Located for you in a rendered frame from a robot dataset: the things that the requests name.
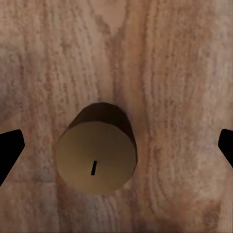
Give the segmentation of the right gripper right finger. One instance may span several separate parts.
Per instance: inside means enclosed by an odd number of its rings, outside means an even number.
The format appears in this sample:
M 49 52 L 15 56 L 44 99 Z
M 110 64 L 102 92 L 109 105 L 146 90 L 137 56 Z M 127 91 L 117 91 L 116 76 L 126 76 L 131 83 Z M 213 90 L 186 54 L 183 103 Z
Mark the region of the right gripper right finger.
M 233 131 L 223 129 L 219 136 L 218 146 L 233 167 Z

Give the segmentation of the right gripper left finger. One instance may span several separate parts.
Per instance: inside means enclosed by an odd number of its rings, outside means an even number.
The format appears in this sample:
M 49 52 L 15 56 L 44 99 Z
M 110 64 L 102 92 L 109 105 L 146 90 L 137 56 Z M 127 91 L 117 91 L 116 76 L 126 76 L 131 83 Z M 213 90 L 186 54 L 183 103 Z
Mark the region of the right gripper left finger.
M 0 186 L 25 148 L 21 130 L 0 134 Z

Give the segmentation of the pillar candle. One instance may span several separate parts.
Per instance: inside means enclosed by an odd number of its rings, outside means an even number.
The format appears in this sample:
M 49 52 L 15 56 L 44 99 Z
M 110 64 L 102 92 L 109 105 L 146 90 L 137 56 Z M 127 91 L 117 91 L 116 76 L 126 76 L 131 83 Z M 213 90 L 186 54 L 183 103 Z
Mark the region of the pillar candle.
M 106 102 L 83 108 L 59 137 L 54 154 L 65 182 L 92 196 L 121 189 L 138 162 L 127 115 Z

